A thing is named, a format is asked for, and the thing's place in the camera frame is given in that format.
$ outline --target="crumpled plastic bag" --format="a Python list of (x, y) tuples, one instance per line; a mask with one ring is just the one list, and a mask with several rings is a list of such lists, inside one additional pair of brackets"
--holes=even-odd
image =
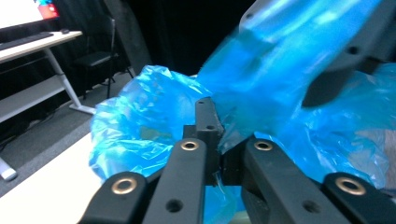
[[(225, 134), (224, 153), (256, 134), (276, 141), (317, 181), (336, 171), (385, 184), (384, 129), (395, 129), (395, 64), (356, 73), (326, 105), (302, 109), (306, 89), (344, 49), (379, 1), (274, 1), (212, 55), (198, 78), (146, 66), (92, 119), (91, 168), (150, 175), (166, 164), (194, 103), (211, 96)], [(205, 222), (226, 223), (235, 188), (207, 187)]]

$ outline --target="desk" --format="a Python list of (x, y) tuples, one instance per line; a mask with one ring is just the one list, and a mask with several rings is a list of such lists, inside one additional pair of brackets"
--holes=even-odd
[[(69, 80), (67, 80), (64, 71), (62, 71), (61, 66), (50, 51), (51, 47), (73, 40), (77, 36), (82, 35), (82, 32), (75, 31), (66, 35), (63, 35), (61, 32), (53, 32), (53, 34), (53, 36), (48, 38), (20, 45), (15, 48), (0, 50), (0, 63), (9, 62), (27, 54), (43, 50), (55, 71), (55, 76), (1, 100), (0, 122), (3, 122), (4, 120), (21, 113), (23, 110), (43, 102), (61, 91), (66, 91), (72, 100), (73, 104), (70, 105), (71, 108), (85, 113), (94, 113), (94, 108), (81, 104), (76, 93), (71, 87)], [(17, 173), (0, 158), (0, 176), (5, 180), (10, 180), (14, 178), (16, 174)]]
[(100, 178), (88, 166), (87, 134), (0, 198), (0, 223), (77, 223)]

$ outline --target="keyboard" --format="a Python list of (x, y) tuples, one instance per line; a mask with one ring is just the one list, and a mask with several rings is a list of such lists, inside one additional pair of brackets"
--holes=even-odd
[(50, 36), (53, 36), (53, 34), (49, 33), (49, 32), (42, 32), (42, 33), (39, 33), (36, 35), (29, 35), (29, 36), (26, 36), (21, 39), (16, 39), (16, 40), (12, 40), (12, 41), (0, 44), (0, 50), (11, 49), (11, 48), (17, 47), (19, 45), (27, 44), (27, 43), (37, 41), (39, 39), (44, 39), (44, 38), (47, 38)]

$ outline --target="black chair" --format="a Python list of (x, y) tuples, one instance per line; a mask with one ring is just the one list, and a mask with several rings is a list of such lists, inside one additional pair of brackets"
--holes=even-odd
[[(109, 69), (106, 84), (108, 99), (110, 97), (111, 80), (114, 81), (114, 60), (120, 57), (114, 50), (116, 22), (107, 15), (92, 17), (88, 21), (88, 27), (84, 33), (87, 36), (86, 54), (74, 61), (74, 65), (85, 69), (83, 99), (86, 98), (86, 91), (92, 89), (92, 84), (89, 81), (89, 72), (104, 63), (108, 63), (105, 68)], [(131, 78), (134, 77), (128, 68), (126, 68), (126, 71)]]

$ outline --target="white metal desk leg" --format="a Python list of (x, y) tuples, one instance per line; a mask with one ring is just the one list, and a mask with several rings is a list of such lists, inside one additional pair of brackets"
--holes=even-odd
[(52, 51), (50, 51), (50, 49), (44, 49), (44, 52), (49, 57), (50, 64), (52, 65), (57, 77), (62, 82), (64, 89), (66, 90), (67, 94), (69, 95), (70, 99), (73, 102), (73, 104), (70, 105), (70, 107), (73, 109), (79, 110), (81, 112), (85, 112), (88, 114), (94, 114), (95, 113), (94, 108), (81, 104), (81, 102), (79, 101), (78, 97), (76, 96), (76, 93), (74, 92), (72, 86), (70, 85), (69, 80), (67, 79), (66, 75), (64, 74), (64, 71), (62, 70), (62, 68), (58, 64), (58, 62), (56, 61), (55, 56), (53, 56)]
[(0, 176), (6, 181), (10, 181), (17, 177), (17, 175), (17, 172), (0, 158)]

